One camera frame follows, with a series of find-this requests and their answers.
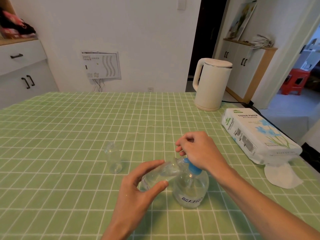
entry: framed picture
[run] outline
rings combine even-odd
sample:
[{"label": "framed picture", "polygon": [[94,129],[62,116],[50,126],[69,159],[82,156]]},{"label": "framed picture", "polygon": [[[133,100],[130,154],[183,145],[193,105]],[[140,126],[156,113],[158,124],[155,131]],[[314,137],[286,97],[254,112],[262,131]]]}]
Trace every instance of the framed picture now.
[{"label": "framed picture", "polygon": [[228,39],[233,39],[233,40],[240,39],[240,36],[242,35],[242,32],[245,29],[256,6],[257,6],[256,0],[253,2],[243,3],[240,5],[240,8],[226,36]]}]

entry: kettle lid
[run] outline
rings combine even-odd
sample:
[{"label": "kettle lid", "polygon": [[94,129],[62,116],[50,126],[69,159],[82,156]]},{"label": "kettle lid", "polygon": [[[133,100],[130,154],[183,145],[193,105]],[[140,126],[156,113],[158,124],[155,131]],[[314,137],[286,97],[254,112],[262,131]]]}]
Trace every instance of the kettle lid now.
[{"label": "kettle lid", "polygon": [[228,62],[226,60],[216,60],[216,59],[211,59],[211,58],[205,58],[204,61],[205,64],[214,66],[214,67],[222,67],[222,68],[231,68],[232,63]]}]

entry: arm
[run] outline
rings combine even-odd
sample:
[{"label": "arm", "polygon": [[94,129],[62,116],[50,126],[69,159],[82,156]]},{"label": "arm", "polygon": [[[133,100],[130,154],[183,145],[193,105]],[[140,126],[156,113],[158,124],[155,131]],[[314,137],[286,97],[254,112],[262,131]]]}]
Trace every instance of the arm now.
[{"label": "arm", "polygon": [[143,162],[123,178],[111,222],[101,240],[125,240],[138,227],[154,198],[169,185],[168,181],[160,181],[150,190],[141,192],[138,183],[143,175],[164,162]]},{"label": "arm", "polygon": [[266,197],[232,169],[205,132],[186,133],[176,145],[176,152],[181,156],[188,155],[195,166],[210,172],[264,239],[320,239],[317,230]]}]

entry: bottle label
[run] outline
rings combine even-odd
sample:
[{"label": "bottle label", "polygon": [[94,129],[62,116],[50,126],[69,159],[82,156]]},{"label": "bottle label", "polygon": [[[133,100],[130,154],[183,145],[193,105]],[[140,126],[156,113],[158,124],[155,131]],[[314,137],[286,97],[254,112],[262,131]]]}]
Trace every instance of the bottle label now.
[{"label": "bottle label", "polygon": [[187,203],[201,203],[203,197],[193,200],[193,199],[188,199],[187,197],[184,197],[183,195],[179,195],[180,199],[182,199],[183,201],[187,202]]}]

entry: light switch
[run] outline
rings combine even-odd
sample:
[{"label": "light switch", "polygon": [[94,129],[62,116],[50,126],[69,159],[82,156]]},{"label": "light switch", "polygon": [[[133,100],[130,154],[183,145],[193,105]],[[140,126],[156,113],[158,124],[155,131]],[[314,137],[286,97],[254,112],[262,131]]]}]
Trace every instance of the light switch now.
[{"label": "light switch", "polygon": [[178,0],[178,10],[186,10],[187,0]]}]

